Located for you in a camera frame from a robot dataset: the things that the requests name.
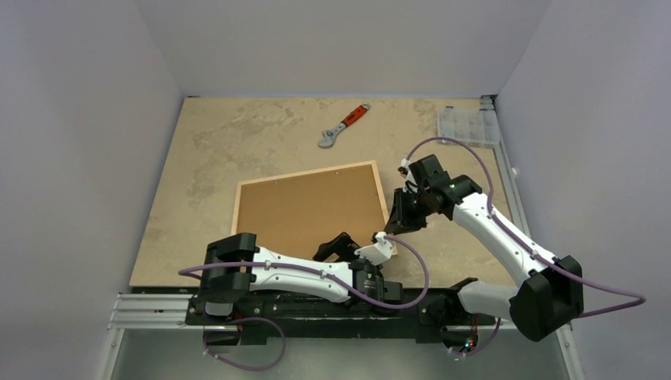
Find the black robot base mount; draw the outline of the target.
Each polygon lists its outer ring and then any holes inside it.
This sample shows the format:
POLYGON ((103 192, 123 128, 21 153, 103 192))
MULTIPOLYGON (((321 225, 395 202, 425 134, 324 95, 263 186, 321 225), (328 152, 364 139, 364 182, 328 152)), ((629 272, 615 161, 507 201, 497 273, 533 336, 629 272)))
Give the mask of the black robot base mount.
POLYGON ((210 340, 217 345, 261 345, 281 336, 463 344, 476 338, 477 329, 495 325, 495 318, 463 311, 450 288, 431 288, 418 305, 405 310, 386 310, 361 300, 332 303, 307 294, 256 291, 223 311, 213 311, 193 296, 185 323, 220 328, 222 332, 210 340))

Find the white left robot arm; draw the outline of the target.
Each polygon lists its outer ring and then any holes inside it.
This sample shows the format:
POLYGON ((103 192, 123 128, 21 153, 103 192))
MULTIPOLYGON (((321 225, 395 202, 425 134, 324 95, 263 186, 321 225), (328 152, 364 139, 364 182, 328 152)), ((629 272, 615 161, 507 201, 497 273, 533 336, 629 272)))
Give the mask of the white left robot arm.
POLYGON ((383 234, 361 247, 342 232, 306 260, 258 246, 255 234, 235 234, 207 246, 199 299, 206 301, 206 315, 218 324, 231 321, 235 302, 253 291, 293 292, 333 303, 348 302, 358 291, 377 302, 398 304, 402 285, 381 273, 392 251, 383 234))

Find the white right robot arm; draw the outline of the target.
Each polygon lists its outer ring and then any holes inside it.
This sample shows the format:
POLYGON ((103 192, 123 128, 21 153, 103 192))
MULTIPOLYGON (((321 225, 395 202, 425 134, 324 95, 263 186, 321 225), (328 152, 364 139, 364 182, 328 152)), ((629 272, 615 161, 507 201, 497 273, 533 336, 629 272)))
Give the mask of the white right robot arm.
POLYGON ((467 230, 506 269, 512 287, 466 279, 451 287, 444 301, 455 322, 473 314, 512 321, 531 341, 543 340, 584 310, 581 265, 571 256, 558 258, 526 237, 489 204, 488 196, 470 177, 451 177, 435 155, 399 167, 404 186, 394 192, 388 235, 416 232, 429 215, 444 215, 467 230))

